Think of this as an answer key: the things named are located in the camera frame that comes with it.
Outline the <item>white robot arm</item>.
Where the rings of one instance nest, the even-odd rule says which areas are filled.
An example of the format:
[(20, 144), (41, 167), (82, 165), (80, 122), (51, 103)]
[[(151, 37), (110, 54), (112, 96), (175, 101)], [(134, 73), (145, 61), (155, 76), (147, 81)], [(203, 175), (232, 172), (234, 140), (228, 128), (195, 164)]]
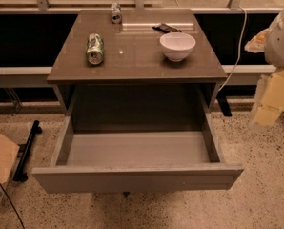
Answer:
[(256, 85), (249, 126), (260, 132), (272, 127), (284, 113), (284, 9), (245, 50), (264, 52), (266, 62), (276, 67), (270, 76), (261, 75)]

